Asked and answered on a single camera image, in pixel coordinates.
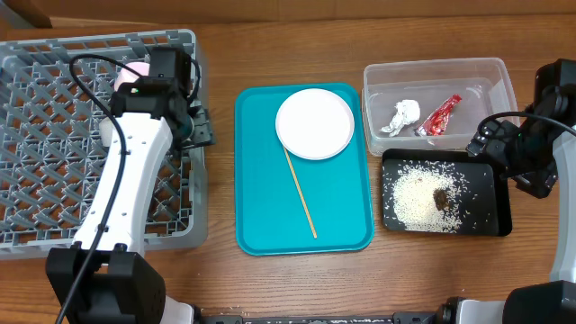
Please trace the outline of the red snack wrapper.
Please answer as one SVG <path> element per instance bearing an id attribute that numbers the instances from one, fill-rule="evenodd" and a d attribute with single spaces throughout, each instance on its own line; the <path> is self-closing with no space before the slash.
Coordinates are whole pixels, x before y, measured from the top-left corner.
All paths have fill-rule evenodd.
<path id="1" fill-rule="evenodd" d="M 462 97 L 459 94 L 453 94 L 447 98 L 415 129 L 415 134 L 421 137 L 443 135 L 453 109 L 461 101 Z"/>

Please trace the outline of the grey bowl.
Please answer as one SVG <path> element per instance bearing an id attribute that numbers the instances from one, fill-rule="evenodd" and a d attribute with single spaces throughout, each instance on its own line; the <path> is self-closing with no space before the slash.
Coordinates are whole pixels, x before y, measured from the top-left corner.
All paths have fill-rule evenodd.
<path id="1" fill-rule="evenodd" d="M 101 142 L 106 148 L 109 148 L 113 140 L 113 130 L 114 126 L 112 121 L 105 117 L 99 123 L 99 133 L 101 137 Z"/>

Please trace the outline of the brown food scrap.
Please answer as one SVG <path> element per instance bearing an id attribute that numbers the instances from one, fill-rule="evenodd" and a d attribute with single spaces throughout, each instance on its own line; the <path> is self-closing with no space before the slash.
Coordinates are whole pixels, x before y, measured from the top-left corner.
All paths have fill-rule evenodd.
<path id="1" fill-rule="evenodd" d="M 433 192 L 433 199 L 436 208 L 439 211 L 448 210 L 450 206 L 447 191 L 445 189 L 436 189 Z"/>

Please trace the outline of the pink bowl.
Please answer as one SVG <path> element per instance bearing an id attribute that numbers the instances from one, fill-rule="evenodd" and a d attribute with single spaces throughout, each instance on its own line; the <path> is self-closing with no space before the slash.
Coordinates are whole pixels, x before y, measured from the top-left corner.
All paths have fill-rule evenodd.
<path id="1" fill-rule="evenodd" d="M 139 78 L 140 75 L 147 76 L 149 74 L 149 63 L 131 62 L 128 63 L 127 66 L 138 72 L 138 74 L 134 74 L 130 72 L 128 69 L 123 67 L 115 79 L 113 86 L 113 89 L 115 91 L 119 89 L 122 83 L 134 83 Z"/>

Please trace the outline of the white tissue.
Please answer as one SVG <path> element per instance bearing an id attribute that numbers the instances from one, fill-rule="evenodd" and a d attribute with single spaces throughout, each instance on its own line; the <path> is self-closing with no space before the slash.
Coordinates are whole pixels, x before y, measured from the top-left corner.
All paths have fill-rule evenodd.
<path id="1" fill-rule="evenodd" d="M 381 127 L 383 133 L 390 137 L 397 136 L 400 131 L 408 125 L 417 122 L 420 119 L 420 107 L 416 100 L 405 99 L 395 104 L 396 113 L 390 123 Z"/>

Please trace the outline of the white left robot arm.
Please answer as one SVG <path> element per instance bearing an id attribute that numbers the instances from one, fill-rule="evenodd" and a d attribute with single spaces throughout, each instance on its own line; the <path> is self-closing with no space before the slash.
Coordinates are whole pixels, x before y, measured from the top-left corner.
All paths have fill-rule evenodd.
<path id="1" fill-rule="evenodd" d="M 145 260 L 145 222 L 167 152 L 192 133 L 187 76 L 142 76 L 113 93 L 112 143 L 96 195 L 71 247 L 54 247 L 46 274 L 71 323 L 195 323 Z"/>

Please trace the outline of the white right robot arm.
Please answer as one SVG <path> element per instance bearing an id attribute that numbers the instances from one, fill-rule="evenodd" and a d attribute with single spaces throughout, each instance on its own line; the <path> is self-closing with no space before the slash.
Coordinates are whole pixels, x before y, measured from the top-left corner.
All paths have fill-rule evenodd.
<path id="1" fill-rule="evenodd" d="M 533 102 L 499 112 L 477 126 L 467 151 L 504 167 L 504 177 L 536 198 L 559 186 L 558 243 L 546 283 L 513 290 L 505 301 L 452 297 L 435 323 L 573 323 L 575 321 L 575 63 L 559 58 L 535 74 Z"/>

